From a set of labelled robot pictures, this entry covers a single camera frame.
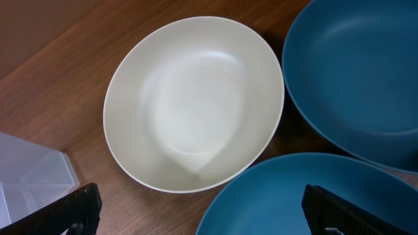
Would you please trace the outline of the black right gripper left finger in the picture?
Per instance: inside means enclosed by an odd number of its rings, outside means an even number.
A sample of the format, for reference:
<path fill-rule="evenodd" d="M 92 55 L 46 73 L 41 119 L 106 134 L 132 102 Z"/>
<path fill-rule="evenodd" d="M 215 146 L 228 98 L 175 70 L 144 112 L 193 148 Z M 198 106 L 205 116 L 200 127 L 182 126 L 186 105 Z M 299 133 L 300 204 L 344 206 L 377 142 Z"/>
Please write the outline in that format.
<path fill-rule="evenodd" d="M 1 229 L 5 234 L 95 235 L 102 208 L 97 184 L 89 183 Z"/>

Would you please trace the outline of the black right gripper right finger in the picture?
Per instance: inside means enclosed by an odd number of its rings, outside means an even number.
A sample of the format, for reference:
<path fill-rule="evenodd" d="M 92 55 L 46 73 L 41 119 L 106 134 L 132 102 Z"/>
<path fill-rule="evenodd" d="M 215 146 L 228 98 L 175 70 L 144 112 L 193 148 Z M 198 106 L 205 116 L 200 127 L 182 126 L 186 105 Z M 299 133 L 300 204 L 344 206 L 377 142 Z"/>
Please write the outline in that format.
<path fill-rule="evenodd" d="M 409 234 L 318 185 L 307 184 L 301 206 L 312 235 Z"/>

